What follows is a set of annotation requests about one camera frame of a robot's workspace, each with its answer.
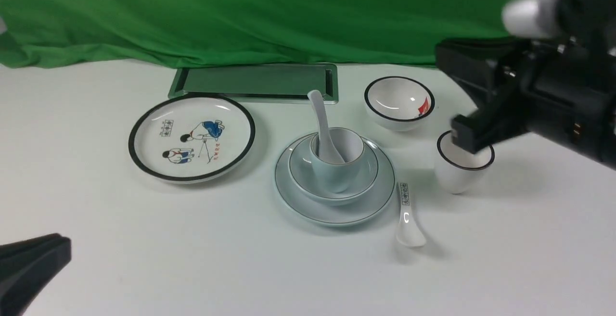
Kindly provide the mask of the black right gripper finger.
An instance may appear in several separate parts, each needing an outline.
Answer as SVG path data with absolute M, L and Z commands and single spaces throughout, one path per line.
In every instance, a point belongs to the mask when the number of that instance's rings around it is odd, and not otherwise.
M 451 134 L 454 145 L 472 154 L 506 140 L 499 119 L 487 114 L 457 115 L 451 120 Z

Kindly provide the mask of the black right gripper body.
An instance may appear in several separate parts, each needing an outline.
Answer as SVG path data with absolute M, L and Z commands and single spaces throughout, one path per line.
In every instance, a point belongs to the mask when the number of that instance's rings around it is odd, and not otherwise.
M 497 117 L 615 168 L 615 0 L 559 0 L 556 38 L 445 38 L 437 68 Z

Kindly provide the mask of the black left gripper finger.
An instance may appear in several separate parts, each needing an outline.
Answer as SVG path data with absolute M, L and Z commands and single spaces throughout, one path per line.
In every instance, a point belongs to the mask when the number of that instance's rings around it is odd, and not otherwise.
M 0 314 L 22 316 L 71 261 L 71 240 L 58 233 L 0 247 Z

